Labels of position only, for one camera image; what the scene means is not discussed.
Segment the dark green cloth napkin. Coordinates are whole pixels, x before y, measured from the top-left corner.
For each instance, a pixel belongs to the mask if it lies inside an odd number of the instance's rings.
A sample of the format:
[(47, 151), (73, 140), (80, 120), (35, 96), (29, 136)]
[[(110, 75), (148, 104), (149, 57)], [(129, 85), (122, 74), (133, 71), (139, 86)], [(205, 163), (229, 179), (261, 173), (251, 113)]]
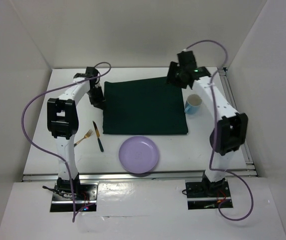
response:
[(182, 90), (165, 77), (105, 82), (103, 134), (188, 134)]

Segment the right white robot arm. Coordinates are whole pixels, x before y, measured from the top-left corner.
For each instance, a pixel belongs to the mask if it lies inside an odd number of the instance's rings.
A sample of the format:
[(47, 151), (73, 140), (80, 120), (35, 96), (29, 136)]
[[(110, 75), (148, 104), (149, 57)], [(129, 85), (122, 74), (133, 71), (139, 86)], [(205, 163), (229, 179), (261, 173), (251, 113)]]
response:
[(248, 117), (232, 107), (213, 82), (213, 75), (205, 67), (198, 67), (192, 51), (184, 50), (171, 62), (166, 82), (176, 87), (190, 87), (200, 96), (214, 119), (209, 142), (214, 153), (202, 176), (198, 191), (214, 197), (224, 185), (226, 171), (235, 152), (245, 142)]

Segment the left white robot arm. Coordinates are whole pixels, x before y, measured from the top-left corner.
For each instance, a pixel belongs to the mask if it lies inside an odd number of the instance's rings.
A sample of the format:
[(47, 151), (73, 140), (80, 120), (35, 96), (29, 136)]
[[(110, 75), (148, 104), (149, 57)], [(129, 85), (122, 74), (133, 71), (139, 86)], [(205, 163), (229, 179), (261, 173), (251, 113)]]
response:
[(77, 104), (87, 95), (93, 107), (101, 110), (106, 107), (99, 75), (95, 67), (87, 67), (84, 73), (74, 75), (74, 86), (47, 101), (47, 128), (56, 141), (58, 156), (64, 159), (59, 164), (57, 190), (71, 200), (77, 199), (82, 191), (74, 151), (79, 128)]

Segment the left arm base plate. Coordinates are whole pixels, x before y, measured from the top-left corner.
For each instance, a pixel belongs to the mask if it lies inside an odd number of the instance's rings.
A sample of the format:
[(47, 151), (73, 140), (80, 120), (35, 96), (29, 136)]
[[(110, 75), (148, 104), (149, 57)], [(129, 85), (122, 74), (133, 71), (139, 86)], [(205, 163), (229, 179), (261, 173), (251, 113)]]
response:
[[(64, 213), (73, 211), (72, 193), (70, 190), (58, 190), (57, 186), (43, 189), (52, 192), (50, 212)], [(95, 212), (97, 209), (98, 184), (83, 184), (79, 193), (74, 194), (76, 212)]]

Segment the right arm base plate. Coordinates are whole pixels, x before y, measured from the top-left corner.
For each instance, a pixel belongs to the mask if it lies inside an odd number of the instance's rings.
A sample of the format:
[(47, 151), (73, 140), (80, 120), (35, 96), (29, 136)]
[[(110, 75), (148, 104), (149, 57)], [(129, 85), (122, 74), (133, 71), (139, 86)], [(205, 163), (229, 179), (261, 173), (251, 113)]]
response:
[(216, 209), (219, 204), (222, 204), (222, 209), (233, 208), (227, 181), (211, 192), (206, 192), (201, 182), (186, 182), (182, 194), (187, 197), (187, 207), (189, 210)]

